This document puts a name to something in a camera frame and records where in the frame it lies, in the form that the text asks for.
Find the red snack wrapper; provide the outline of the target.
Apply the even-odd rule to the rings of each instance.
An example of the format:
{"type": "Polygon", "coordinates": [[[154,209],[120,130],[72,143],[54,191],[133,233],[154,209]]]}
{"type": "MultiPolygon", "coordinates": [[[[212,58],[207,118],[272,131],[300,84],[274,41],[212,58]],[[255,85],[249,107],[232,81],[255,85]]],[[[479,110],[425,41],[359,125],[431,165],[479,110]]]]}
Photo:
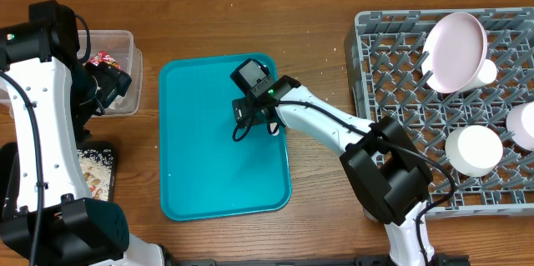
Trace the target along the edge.
{"type": "Polygon", "coordinates": [[[111,67],[121,70],[120,64],[105,51],[100,51],[92,56],[85,64],[87,69],[111,67]]]}

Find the white plastic fork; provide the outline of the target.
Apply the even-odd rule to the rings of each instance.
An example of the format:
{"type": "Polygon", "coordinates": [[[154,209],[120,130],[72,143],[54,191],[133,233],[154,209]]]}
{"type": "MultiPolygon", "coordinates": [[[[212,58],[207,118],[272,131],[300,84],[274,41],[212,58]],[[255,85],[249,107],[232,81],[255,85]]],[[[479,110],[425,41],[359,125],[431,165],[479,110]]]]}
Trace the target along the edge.
{"type": "Polygon", "coordinates": [[[280,125],[278,123],[270,123],[267,129],[270,135],[276,136],[280,132],[280,125]]]}

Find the large white plate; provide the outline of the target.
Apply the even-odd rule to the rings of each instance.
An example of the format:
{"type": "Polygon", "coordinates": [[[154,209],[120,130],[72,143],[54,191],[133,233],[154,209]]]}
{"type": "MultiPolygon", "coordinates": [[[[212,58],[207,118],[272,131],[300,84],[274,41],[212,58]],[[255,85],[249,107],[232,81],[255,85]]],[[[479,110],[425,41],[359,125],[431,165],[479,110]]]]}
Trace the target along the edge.
{"type": "Polygon", "coordinates": [[[426,37],[427,55],[421,71],[426,84],[438,93],[455,93],[475,81],[487,54],[486,31],[471,14],[451,13],[443,17],[426,37]]]}

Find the green-white bowl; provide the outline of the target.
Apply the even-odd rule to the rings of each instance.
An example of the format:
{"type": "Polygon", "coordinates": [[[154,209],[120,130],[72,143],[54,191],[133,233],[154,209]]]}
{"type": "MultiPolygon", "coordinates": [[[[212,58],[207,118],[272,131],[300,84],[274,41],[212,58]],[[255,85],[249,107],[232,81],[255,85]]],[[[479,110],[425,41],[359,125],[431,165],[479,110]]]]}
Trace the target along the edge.
{"type": "Polygon", "coordinates": [[[452,131],[445,143],[446,156],[458,172],[470,176],[487,175],[500,161],[504,148],[491,129],[470,125],[452,131]]]}

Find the white paper cup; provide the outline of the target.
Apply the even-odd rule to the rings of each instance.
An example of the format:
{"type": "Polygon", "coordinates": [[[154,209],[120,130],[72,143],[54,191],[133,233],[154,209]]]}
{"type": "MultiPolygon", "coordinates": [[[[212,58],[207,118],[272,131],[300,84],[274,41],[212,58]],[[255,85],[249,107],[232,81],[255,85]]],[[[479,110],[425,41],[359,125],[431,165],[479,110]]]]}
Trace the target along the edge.
{"type": "Polygon", "coordinates": [[[486,59],[476,76],[476,86],[480,88],[493,83],[496,80],[497,73],[495,63],[490,59],[486,59]]]}

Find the pink bowl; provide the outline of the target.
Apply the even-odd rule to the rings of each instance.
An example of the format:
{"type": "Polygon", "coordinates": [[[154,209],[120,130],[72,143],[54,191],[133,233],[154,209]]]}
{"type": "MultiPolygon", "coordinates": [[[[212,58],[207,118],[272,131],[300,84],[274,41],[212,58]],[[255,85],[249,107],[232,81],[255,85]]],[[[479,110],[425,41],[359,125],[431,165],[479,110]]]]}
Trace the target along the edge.
{"type": "Polygon", "coordinates": [[[512,140],[527,151],[534,147],[533,109],[534,102],[523,103],[515,106],[506,117],[506,129],[512,132],[512,140]]]}

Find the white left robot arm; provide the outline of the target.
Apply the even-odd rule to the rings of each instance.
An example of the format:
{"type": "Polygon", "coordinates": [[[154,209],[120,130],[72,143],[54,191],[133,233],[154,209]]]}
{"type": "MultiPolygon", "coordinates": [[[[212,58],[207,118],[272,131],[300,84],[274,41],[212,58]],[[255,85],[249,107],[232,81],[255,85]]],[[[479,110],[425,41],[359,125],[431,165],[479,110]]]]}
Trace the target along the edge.
{"type": "Polygon", "coordinates": [[[172,265],[161,245],[129,231],[123,210],[93,197],[78,160],[85,128],[130,76],[89,62],[81,17],[54,0],[31,4],[26,23],[1,31],[1,82],[17,140],[2,191],[1,239],[32,265],[172,265]]]}

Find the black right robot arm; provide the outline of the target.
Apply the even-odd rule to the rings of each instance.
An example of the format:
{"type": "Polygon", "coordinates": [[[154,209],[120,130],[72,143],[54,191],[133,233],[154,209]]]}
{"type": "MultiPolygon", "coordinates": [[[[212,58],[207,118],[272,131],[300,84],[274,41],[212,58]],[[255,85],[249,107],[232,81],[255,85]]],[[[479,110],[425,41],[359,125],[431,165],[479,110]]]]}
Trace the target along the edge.
{"type": "Polygon", "coordinates": [[[379,122],[345,113],[313,95],[289,76],[274,79],[248,58],[230,75],[244,94],[232,102],[236,128],[245,133],[266,124],[269,133],[290,128],[314,138],[340,159],[364,210],[385,226],[386,262],[429,265],[435,251],[428,239],[425,210],[433,179],[426,160],[393,118],[379,122]]]}

